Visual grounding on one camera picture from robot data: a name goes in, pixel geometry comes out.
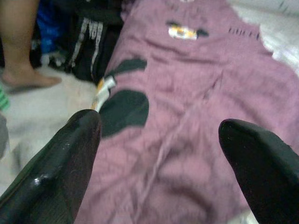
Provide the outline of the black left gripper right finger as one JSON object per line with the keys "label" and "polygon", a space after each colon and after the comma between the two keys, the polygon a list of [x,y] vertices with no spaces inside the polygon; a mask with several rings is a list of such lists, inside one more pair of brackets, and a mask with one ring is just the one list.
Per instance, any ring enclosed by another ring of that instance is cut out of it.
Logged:
{"label": "black left gripper right finger", "polygon": [[260,224],[299,222],[299,156],[276,134],[226,119],[219,142],[246,201]]}

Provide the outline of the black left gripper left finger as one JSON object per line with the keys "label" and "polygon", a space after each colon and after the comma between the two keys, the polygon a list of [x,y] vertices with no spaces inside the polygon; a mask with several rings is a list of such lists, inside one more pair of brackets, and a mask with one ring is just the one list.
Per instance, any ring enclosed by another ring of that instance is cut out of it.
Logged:
{"label": "black left gripper left finger", "polygon": [[1,223],[74,223],[91,178],[100,132],[98,112],[75,113],[3,193]]}

